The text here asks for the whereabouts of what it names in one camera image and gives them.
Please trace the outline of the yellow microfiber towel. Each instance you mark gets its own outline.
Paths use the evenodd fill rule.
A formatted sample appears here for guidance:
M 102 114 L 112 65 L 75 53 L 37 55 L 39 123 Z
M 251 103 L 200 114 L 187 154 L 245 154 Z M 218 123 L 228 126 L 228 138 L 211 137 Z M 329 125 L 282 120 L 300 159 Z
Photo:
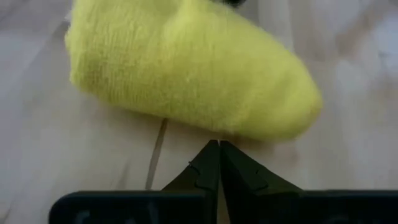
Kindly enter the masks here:
M 292 139 L 322 96 L 302 61 L 213 0 L 74 0 L 70 80 L 140 113 L 258 140 Z

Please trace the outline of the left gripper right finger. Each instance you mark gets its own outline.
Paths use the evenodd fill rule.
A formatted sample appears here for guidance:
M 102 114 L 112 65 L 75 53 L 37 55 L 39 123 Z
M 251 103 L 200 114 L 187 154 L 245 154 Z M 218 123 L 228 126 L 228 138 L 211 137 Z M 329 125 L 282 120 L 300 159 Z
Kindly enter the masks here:
M 230 224 L 293 224 L 302 189 L 221 141 L 220 172 Z

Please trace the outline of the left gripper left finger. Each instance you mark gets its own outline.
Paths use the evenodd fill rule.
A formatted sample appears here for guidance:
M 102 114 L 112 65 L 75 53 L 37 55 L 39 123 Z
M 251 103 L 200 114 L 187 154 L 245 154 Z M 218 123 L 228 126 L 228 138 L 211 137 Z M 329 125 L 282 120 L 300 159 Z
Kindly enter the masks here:
M 211 140 L 162 190 L 204 190 L 215 193 L 219 176 L 220 146 L 217 140 Z

